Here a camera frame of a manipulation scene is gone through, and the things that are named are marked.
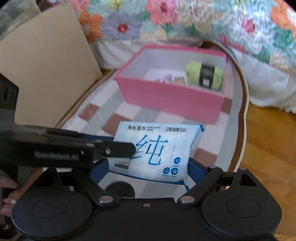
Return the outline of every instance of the floral blanket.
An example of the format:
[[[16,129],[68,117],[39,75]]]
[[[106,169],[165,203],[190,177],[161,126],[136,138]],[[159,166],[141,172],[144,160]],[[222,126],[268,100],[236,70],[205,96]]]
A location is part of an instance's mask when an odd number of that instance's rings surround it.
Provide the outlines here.
[[[296,13],[283,0],[72,0],[88,41],[206,37],[296,69]]]

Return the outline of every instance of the pink box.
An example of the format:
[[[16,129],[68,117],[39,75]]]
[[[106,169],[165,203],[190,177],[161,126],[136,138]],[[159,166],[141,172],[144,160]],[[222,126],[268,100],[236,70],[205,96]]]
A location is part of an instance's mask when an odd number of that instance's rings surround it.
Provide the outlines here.
[[[224,71],[221,91],[149,81],[168,73],[186,79],[186,65],[190,61],[221,68]],[[214,123],[225,98],[226,55],[223,52],[179,45],[145,45],[116,72],[115,80],[129,104],[203,123]]]

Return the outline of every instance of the yarn label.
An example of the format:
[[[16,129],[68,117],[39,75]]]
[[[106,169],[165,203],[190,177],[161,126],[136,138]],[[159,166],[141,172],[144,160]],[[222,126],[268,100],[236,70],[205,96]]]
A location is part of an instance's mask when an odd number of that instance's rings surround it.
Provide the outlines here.
[[[212,88],[215,66],[202,64],[200,68],[200,86]]]

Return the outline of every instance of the wet wipes package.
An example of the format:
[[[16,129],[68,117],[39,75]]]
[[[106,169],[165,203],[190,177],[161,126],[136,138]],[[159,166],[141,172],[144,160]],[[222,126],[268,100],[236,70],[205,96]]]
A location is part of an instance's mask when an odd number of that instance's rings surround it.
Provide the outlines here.
[[[131,158],[109,158],[109,170],[142,180],[186,185],[189,153],[201,135],[202,125],[122,121],[114,141],[132,142]]]

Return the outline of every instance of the cardboard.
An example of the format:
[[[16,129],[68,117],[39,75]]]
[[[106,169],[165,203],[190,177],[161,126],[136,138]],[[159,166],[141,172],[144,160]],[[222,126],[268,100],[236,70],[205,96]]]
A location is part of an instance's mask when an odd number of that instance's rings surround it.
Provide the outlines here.
[[[71,3],[42,12],[0,42],[0,72],[20,88],[15,121],[55,127],[102,77]]]

